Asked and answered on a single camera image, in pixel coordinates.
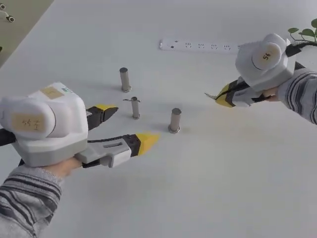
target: human hand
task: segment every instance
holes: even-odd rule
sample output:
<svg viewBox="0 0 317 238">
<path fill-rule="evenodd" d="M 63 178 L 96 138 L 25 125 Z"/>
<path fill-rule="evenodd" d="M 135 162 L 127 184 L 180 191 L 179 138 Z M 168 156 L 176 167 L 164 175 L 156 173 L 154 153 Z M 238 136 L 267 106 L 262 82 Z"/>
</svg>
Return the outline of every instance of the human hand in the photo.
<svg viewBox="0 0 317 238">
<path fill-rule="evenodd" d="M 267 89 L 263 92 L 263 95 L 265 97 L 270 97 L 267 99 L 268 102 L 278 102 L 279 99 L 277 98 L 277 89 L 278 87 L 275 87 L 275 88 L 270 88 L 270 89 Z"/>
<path fill-rule="evenodd" d="M 71 171 L 82 166 L 82 163 L 74 157 L 55 165 L 43 166 L 42 169 L 51 172 L 59 178 L 69 176 Z"/>
</svg>

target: forearm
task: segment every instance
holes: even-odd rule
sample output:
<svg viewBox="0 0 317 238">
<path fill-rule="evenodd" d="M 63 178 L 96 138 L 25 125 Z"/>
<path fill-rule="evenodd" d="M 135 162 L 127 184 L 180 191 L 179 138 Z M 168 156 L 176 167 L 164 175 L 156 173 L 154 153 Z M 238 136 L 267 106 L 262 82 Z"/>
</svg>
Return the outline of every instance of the forearm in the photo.
<svg viewBox="0 0 317 238">
<path fill-rule="evenodd" d="M 278 87 L 277 96 L 287 108 L 317 124 L 317 72 L 296 70 L 290 80 Z"/>
<path fill-rule="evenodd" d="M 57 209 L 61 183 L 42 168 L 13 170 L 0 187 L 0 237 L 38 237 Z"/>
</svg>

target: power strip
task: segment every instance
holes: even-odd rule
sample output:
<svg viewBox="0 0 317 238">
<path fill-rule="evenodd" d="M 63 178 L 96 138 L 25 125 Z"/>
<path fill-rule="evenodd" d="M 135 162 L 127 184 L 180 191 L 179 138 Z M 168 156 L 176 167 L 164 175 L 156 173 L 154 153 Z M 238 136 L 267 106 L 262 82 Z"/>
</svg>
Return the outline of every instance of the power strip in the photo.
<svg viewBox="0 0 317 238">
<path fill-rule="evenodd" d="M 237 54 L 240 46 L 234 43 L 193 42 L 184 40 L 163 39 L 159 43 L 163 51 L 188 51 L 202 53 Z"/>
</svg>

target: gray floor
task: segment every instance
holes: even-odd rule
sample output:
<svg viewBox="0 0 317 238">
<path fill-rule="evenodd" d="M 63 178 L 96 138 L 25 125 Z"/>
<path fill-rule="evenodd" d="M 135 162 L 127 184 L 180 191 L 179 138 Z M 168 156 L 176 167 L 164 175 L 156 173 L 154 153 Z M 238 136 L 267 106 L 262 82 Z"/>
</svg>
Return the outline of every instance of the gray floor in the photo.
<svg viewBox="0 0 317 238">
<path fill-rule="evenodd" d="M 0 0 L 6 6 L 5 11 L 15 18 L 10 23 L 0 19 L 0 67 L 10 57 L 24 37 L 48 9 L 53 0 Z"/>
</svg>

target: metal cylinder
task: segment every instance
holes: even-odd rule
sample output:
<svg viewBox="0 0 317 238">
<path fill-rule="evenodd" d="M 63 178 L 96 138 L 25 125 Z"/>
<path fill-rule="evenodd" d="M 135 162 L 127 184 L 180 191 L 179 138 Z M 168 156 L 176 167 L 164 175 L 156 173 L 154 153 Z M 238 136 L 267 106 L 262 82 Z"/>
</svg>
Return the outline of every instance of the metal cylinder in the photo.
<svg viewBox="0 0 317 238">
<path fill-rule="evenodd" d="M 176 134 L 180 130 L 179 122 L 182 111 L 179 108 L 174 108 L 172 110 L 172 116 L 170 119 L 170 124 L 168 126 L 168 131 L 170 133 Z"/>
<path fill-rule="evenodd" d="M 121 90 L 125 93 L 130 92 L 131 86 L 129 82 L 129 75 L 128 75 L 128 69 L 127 68 L 121 68 L 120 69 L 120 78 L 121 78 Z"/>
<path fill-rule="evenodd" d="M 131 98 L 131 104 L 132 104 L 132 113 L 133 113 L 133 119 L 139 119 L 140 118 L 140 113 L 139 113 L 139 102 L 137 97 L 132 97 Z"/>
</svg>

